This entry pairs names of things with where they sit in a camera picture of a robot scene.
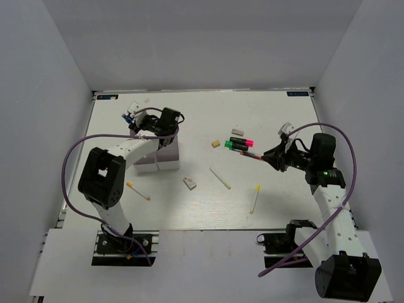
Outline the clear glue bottle blue cap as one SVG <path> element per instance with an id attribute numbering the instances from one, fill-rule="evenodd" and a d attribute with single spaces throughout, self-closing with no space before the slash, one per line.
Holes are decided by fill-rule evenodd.
<path id="1" fill-rule="evenodd" d="M 132 123 L 132 120 L 130 119 L 129 116 L 123 114 L 121 117 L 122 117 L 128 124 L 131 124 L 131 123 Z"/>

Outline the white pen yellow tip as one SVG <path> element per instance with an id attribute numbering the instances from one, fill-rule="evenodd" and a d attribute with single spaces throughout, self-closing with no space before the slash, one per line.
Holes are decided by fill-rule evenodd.
<path id="1" fill-rule="evenodd" d="M 211 172 L 227 189 L 231 189 L 231 185 L 230 185 L 213 167 L 210 167 L 210 172 Z"/>

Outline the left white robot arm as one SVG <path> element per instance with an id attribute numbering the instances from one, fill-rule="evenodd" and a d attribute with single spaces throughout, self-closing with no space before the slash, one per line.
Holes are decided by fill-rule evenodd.
<path id="1" fill-rule="evenodd" d="M 122 118 L 128 123 L 130 136 L 112 148 L 90 150 L 78 190 L 94 206 L 104 230 L 112 235 L 112 245 L 120 252 L 133 246 L 133 227 L 125 217 L 120 200 L 125 175 L 130 166 L 171 145 L 177 138 L 184 115 L 168 107 L 157 109 L 159 116 L 148 114 L 149 108 L 128 110 Z"/>

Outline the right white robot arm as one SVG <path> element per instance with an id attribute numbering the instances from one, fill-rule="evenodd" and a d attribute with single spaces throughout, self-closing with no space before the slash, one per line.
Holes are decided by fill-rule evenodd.
<path id="1" fill-rule="evenodd" d="M 334 166 L 335 137 L 316 133 L 305 151 L 286 133 L 280 133 L 280 139 L 278 146 L 264 152 L 262 160 L 281 172 L 289 167 L 303 171 L 323 219 L 320 227 L 298 222 L 297 228 L 286 234 L 286 246 L 302 251 L 315 267 L 320 297 L 368 302 L 382 268 L 377 258 L 369 257 L 355 229 L 346 201 L 347 186 Z"/>

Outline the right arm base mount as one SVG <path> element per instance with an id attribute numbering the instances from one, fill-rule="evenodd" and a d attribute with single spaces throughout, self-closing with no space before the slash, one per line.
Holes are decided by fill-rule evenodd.
<path id="1" fill-rule="evenodd" d="M 264 247 L 265 268 L 270 268 L 298 247 L 294 237 L 296 230 L 301 228 L 317 229 L 312 221 L 291 220 L 284 230 L 267 232 L 257 236 L 256 242 Z"/>

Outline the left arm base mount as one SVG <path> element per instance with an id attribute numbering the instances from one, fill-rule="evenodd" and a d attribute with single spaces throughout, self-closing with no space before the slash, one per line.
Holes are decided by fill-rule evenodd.
<path id="1" fill-rule="evenodd" d="M 133 238 L 139 244 L 97 233 L 92 266 L 149 267 L 154 264 L 158 252 L 158 231 L 135 231 Z"/>

